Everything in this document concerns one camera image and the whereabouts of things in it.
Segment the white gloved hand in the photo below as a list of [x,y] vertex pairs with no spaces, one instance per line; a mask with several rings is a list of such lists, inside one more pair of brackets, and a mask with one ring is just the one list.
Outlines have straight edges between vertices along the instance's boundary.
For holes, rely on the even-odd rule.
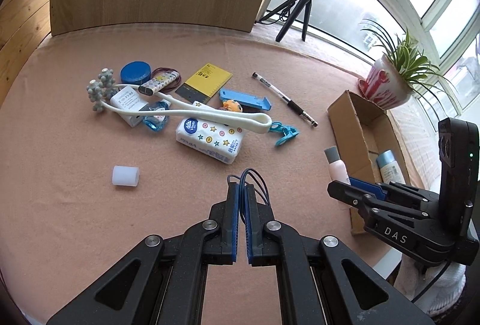
[[[394,287],[408,300],[413,301],[441,273],[445,265],[447,262],[422,271],[420,263],[403,255]],[[466,284],[465,271],[465,265],[457,262],[451,263],[446,271],[416,300],[415,305],[430,317],[450,310],[463,293]]]

